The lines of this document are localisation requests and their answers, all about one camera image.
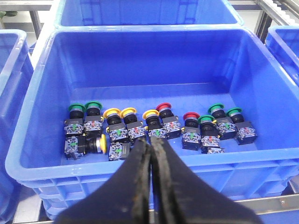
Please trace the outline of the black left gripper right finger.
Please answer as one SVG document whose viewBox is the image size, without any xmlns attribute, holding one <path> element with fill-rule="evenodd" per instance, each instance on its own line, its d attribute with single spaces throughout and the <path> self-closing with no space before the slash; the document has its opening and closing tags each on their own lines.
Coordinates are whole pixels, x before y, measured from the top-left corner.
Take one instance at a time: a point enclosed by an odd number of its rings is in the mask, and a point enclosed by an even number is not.
<svg viewBox="0 0 299 224">
<path fill-rule="evenodd" d="M 151 163 L 156 223 L 262 223 L 254 211 L 227 198 L 194 174 L 167 140 L 151 140 Z"/>
</svg>

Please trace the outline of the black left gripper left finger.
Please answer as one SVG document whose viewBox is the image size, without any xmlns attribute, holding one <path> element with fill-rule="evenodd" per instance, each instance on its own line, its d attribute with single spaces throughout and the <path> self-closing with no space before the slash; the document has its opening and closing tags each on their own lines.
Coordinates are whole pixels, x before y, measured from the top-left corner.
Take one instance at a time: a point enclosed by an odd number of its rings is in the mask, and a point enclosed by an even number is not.
<svg viewBox="0 0 299 224">
<path fill-rule="evenodd" d="M 149 147 L 145 140 L 137 140 L 117 171 L 88 197 L 61 212 L 55 223 L 149 223 Z"/>
</svg>

